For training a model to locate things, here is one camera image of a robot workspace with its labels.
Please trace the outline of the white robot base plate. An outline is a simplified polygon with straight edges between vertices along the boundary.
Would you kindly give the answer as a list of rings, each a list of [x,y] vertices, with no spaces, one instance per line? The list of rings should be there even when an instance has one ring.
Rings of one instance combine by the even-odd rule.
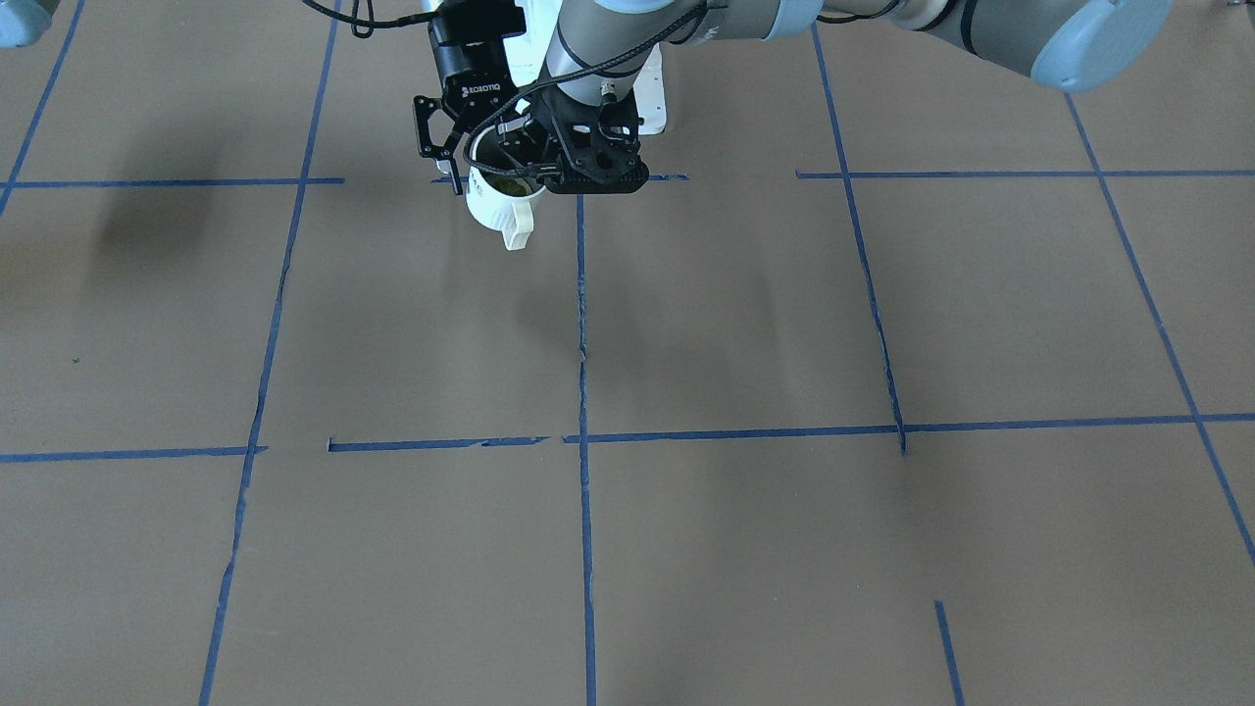
[[[661,134],[668,123],[668,108],[660,45],[651,49],[638,71],[638,76],[633,82],[633,95],[635,95],[638,107],[639,134]]]

